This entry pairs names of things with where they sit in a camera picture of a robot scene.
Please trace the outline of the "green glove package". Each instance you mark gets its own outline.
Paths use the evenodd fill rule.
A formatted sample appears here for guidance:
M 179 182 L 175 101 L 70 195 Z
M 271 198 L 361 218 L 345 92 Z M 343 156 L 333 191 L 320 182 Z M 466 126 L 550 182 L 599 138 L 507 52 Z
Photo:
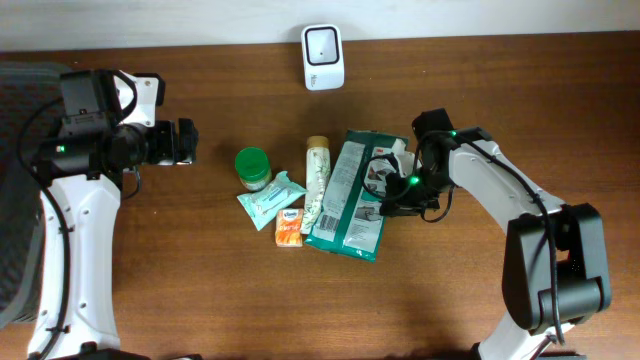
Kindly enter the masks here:
M 305 243 L 316 249 L 373 262 L 385 224 L 380 214 L 385 178 L 395 168 L 383 155 L 400 138 L 370 131 L 346 134 L 324 194 L 319 217 Z

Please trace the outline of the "green lid jar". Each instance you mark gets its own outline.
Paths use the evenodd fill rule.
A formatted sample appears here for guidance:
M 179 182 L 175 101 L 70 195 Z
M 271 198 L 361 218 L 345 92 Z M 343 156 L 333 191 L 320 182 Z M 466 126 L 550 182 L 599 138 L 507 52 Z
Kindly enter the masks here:
M 261 148 L 242 149 L 236 155 L 235 169 L 243 186 L 251 192 L 263 189 L 272 180 L 269 159 Z

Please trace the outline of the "mint wet wipes pack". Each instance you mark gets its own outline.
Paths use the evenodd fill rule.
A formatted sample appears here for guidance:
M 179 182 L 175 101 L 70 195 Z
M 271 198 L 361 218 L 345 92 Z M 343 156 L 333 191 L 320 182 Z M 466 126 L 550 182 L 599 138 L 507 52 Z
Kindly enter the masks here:
M 307 190 L 291 181 L 287 171 L 279 172 L 263 189 L 239 195 L 238 201 L 248 214 L 257 231 L 275 219 L 278 212 L 293 204 Z

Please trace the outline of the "white tube with cork cap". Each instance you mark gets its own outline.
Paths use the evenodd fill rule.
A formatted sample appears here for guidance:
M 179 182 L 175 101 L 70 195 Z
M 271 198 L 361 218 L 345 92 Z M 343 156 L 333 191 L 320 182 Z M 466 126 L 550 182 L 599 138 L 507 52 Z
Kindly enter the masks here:
M 306 189 L 301 233 L 309 235 L 320 215 L 331 172 L 329 139 L 311 136 L 307 139 Z

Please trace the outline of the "orange tissue pack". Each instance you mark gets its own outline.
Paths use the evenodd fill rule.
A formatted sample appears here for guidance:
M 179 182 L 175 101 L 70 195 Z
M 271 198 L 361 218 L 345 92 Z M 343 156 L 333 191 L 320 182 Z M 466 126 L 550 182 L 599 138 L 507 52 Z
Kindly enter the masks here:
M 282 209 L 276 216 L 275 243 L 278 247 L 301 247 L 302 209 Z

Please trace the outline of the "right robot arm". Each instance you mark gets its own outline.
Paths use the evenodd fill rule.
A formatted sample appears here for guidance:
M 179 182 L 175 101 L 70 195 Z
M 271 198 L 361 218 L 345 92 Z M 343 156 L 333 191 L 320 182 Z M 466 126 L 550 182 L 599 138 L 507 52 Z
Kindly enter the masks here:
M 484 129 L 455 128 L 445 109 L 412 123 L 409 153 L 393 146 L 373 161 L 391 168 L 380 198 L 386 217 L 419 216 L 439 207 L 442 193 L 471 194 L 506 235 L 501 280 L 506 313 L 475 344 L 474 359 L 537 359 L 566 333 L 609 308 L 612 289 L 603 221 L 589 203 L 569 205 L 529 179 Z

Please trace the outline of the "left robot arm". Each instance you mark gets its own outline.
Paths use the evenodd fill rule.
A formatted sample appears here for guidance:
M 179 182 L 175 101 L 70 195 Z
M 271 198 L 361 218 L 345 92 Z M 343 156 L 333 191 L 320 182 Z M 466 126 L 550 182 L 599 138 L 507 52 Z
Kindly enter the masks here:
M 60 77 L 61 95 L 27 119 L 62 105 L 50 135 L 21 167 L 43 210 L 37 246 L 39 295 L 31 359 L 132 359 L 121 348 L 112 296 L 113 236 L 123 176 L 142 165 L 190 165 L 198 131 L 189 118 L 159 120 L 165 82 L 156 73 L 84 70 Z

